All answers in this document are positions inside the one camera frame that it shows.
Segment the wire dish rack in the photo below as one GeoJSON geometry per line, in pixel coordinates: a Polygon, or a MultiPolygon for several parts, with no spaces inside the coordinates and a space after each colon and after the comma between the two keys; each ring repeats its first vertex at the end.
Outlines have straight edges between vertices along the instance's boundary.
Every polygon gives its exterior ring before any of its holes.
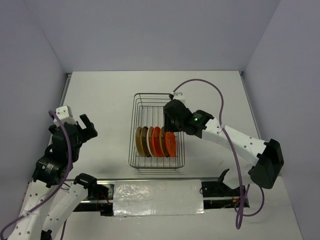
{"type": "Polygon", "coordinates": [[[136,93],[133,97],[133,107],[130,128],[130,147],[128,163],[138,170],[177,170],[185,165],[185,136],[176,132],[177,154],[175,157],[139,156],[135,146],[136,129],[138,127],[163,126],[165,117],[163,107],[170,101],[168,93],[136,93]]]}

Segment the yellow brown patterned plate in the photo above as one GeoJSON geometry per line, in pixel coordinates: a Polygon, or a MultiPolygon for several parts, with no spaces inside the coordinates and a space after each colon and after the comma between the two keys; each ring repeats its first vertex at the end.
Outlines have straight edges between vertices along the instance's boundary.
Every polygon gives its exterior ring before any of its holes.
{"type": "Polygon", "coordinates": [[[167,151],[167,148],[166,148],[166,144],[165,144],[165,128],[162,127],[161,128],[161,131],[160,131],[160,147],[161,147],[161,151],[163,153],[163,156],[165,158],[168,158],[169,157],[169,153],[167,151]]]}

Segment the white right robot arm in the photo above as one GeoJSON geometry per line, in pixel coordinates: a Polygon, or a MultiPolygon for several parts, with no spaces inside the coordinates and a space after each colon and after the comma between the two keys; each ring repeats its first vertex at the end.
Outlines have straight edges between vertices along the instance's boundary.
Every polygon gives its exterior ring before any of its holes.
{"type": "Polygon", "coordinates": [[[170,100],[163,108],[164,128],[169,132],[184,132],[190,136],[214,142],[248,162],[241,177],[233,177],[225,170],[219,177],[218,192],[228,196],[242,185],[256,184],[263,189],[272,189],[284,165],[281,145],[270,139],[264,141],[245,135],[227,125],[222,125],[210,113],[203,110],[191,112],[178,100],[170,100]]]}

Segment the orange plate front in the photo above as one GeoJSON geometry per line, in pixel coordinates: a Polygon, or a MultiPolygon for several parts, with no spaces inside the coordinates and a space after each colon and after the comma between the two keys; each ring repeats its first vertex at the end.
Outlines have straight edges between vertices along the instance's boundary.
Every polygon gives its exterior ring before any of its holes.
{"type": "Polygon", "coordinates": [[[168,155],[171,158],[175,158],[177,153],[177,143],[175,134],[173,132],[166,132],[164,135],[164,142],[168,155]]]}

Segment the cream white plate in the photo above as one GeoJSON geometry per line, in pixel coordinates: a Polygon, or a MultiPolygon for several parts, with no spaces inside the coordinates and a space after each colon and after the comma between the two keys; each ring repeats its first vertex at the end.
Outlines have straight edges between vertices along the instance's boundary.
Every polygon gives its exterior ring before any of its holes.
{"type": "Polygon", "coordinates": [[[152,157],[156,157],[154,148],[153,148],[153,144],[152,144],[152,133],[153,133],[154,128],[152,126],[150,126],[147,130],[147,147],[148,147],[148,151],[150,153],[150,155],[152,157]]]}

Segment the silver foil covered panel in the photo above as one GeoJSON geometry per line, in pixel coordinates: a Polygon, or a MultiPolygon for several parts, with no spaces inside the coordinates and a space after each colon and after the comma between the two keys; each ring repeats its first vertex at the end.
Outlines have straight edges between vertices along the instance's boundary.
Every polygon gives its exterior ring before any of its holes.
{"type": "Polygon", "coordinates": [[[117,181],[113,214],[117,217],[185,216],[203,214],[201,181],[117,181]]]}

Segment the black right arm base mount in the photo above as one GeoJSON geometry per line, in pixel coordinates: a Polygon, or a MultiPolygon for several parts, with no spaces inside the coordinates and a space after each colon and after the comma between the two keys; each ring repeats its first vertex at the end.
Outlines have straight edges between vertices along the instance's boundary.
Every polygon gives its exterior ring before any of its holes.
{"type": "Polygon", "coordinates": [[[203,207],[209,209],[230,209],[240,203],[240,188],[231,189],[223,183],[229,169],[226,169],[217,180],[201,182],[199,193],[203,197],[203,207]]]}

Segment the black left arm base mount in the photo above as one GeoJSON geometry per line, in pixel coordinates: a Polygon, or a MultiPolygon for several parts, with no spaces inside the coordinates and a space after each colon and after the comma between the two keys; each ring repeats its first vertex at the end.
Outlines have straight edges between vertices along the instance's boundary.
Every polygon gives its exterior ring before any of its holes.
{"type": "Polygon", "coordinates": [[[73,210],[75,213],[99,213],[100,216],[112,217],[114,215],[115,184],[114,182],[97,182],[90,195],[82,200],[73,210]]]}

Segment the orange plate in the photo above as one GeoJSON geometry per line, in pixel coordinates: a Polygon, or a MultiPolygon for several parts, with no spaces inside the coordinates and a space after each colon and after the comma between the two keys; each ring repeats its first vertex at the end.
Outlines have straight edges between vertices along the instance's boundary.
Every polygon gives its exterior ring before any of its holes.
{"type": "Polygon", "coordinates": [[[155,155],[158,158],[162,158],[163,157],[163,151],[161,149],[161,139],[160,139],[160,133],[161,133],[161,129],[160,127],[156,126],[153,131],[152,131],[152,146],[155,152],[155,155]]]}
{"type": "Polygon", "coordinates": [[[168,155],[171,158],[175,158],[177,153],[177,143],[175,134],[173,132],[166,132],[164,135],[164,142],[168,155]]]}

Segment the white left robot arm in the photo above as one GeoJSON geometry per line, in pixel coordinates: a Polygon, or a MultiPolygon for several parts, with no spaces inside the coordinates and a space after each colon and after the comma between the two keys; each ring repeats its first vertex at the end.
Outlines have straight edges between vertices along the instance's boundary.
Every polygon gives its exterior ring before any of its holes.
{"type": "Polygon", "coordinates": [[[81,128],[68,106],[50,110],[49,115],[53,119],[49,127],[51,143],[35,164],[21,216],[4,227],[6,230],[15,226],[8,237],[10,240],[53,240],[79,203],[98,194],[97,179],[81,173],[62,200],[51,207],[79,158],[80,148],[98,133],[86,114],[80,116],[85,125],[81,128]]]}

